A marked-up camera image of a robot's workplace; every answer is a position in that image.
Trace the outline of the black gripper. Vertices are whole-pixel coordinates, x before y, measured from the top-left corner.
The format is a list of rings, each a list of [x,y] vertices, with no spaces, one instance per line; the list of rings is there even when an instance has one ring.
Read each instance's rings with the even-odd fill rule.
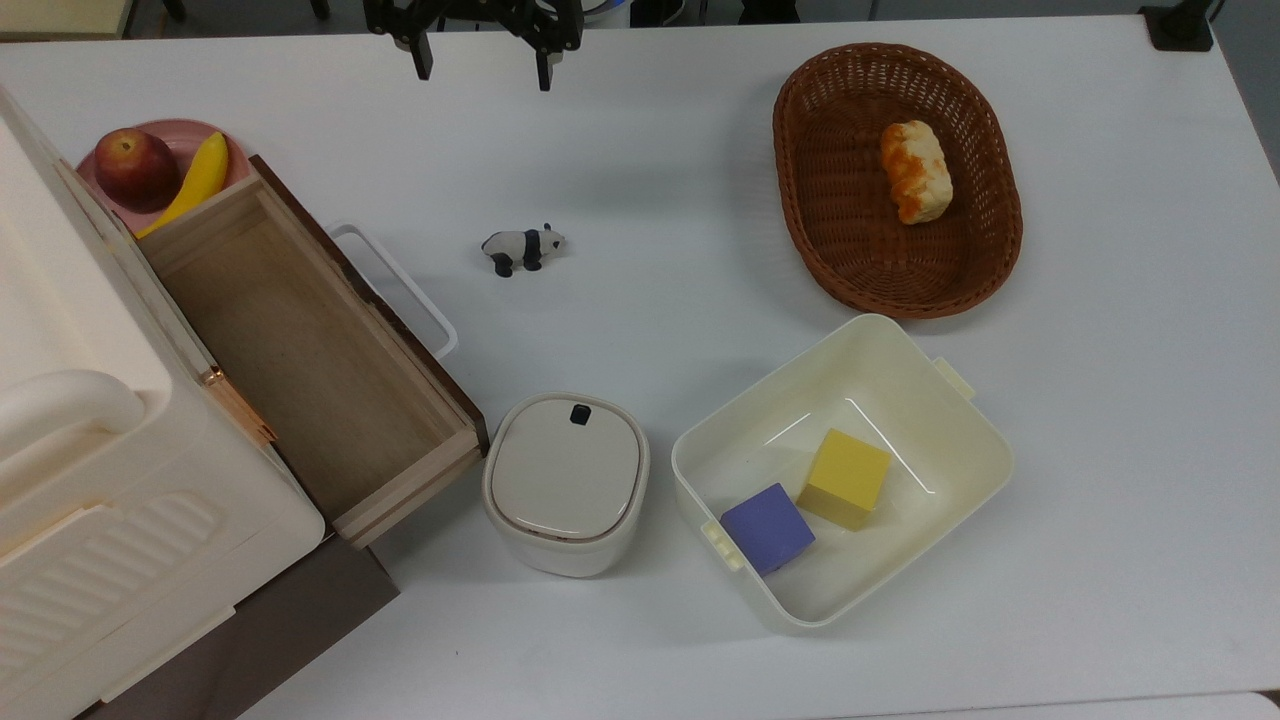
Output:
[[[554,53],[576,51],[582,44],[580,1],[365,1],[367,29],[389,36],[410,50],[417,77],[429,81],[434,56],[428,31],[443,20],[493,23],[535,50],[538,85],[549,92]]]

